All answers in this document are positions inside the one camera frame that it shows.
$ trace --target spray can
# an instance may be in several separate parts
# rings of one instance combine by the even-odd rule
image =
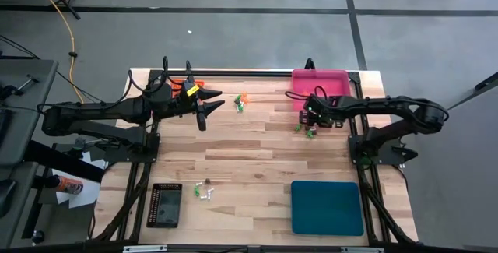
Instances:
[[[83,182],[64,176],[54,175],[47,178],[45,187],[55,188],[55,191],[57,192],[78,195],[83,190]]]

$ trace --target pink tray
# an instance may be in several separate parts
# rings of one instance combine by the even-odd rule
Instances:
[[[322,86],[328,96],[351,95],[348,72],[345,70],[293,70],[294,93],[310,95],[316,86]],[[304,101],[293,100],[295,111],[303,110],[303,106]]]

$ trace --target teal mat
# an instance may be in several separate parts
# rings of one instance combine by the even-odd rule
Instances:
[[[290,196],[295,234],[363,235],[356,183],[294,181]]]

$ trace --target yellow cable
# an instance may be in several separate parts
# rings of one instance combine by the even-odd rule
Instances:
[[[50,0],[50,2],[52,3],[52,5],[54,6],[54,8],[59,13],[59,15],[61,16],[62,20],[64,20],[65,25],[68,27],[69,36],[71,37],[71,51],[75,52],[75,38],[72,36],[71,27],[69,26],[68,21],[65,20],[65,17],[62,14],[61,10],[57,7],[57,5],[55,5],[54,1]],[[75,58],[72,56],[71,57],[71,67],[69,68],[69,80],[71,80],[71,83],[74,83],[73,80],[72,80],[72,70],[73,70],[74,66],[75,66]],[[85,103],[85,101],[83,100],[83,97],[81,96],[81,93],[79,92],[79,90],[75,86],[72,86],[72,88],[75,90],[75,93],[78,96],[78,98],[81,101],[81,103]]]

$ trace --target yellow label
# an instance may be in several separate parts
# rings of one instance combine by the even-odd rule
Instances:
[[[195,85],[192,88],[190,88],[189,90],[187,90],[187,95],[191,96],[192,94],[194,94],[198,90],[199,90],[199,86]]]

